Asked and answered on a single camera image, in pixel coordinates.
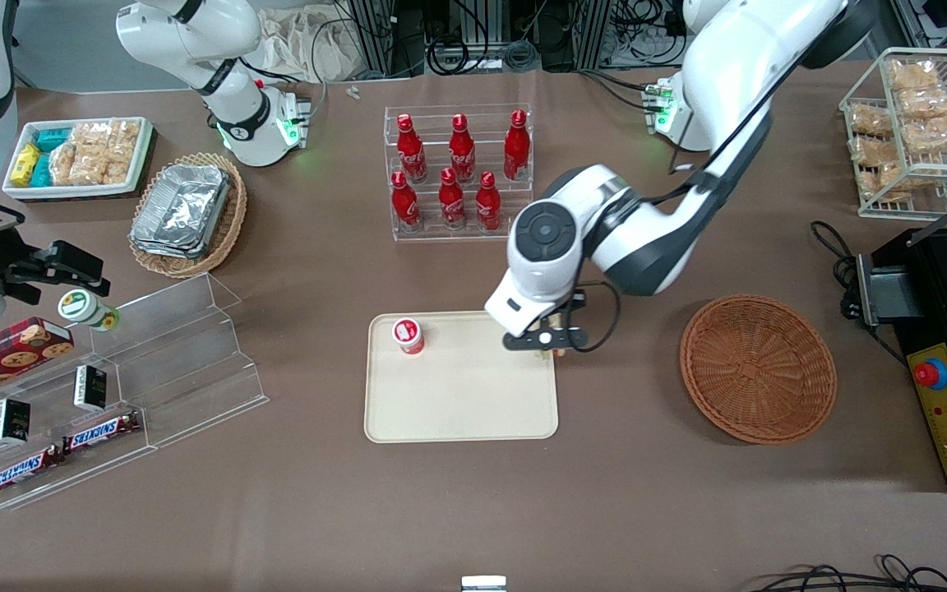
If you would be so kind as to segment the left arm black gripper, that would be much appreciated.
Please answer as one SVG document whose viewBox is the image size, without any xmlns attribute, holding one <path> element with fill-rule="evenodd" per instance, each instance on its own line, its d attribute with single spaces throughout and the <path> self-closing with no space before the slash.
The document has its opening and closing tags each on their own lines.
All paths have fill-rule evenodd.
<svg viewBox="0 0 947 592">
<path fill-rule="evenodd" d="M 589 334 L 574 325 L 574 314 L 586 306 L 586 289 L 576 289 L 559 307 L 547 315 L 547 326 L 530 329 L 519 336 L 504 334 L 507 351 L 584 351 L 589 348 Z"/>
</svg>

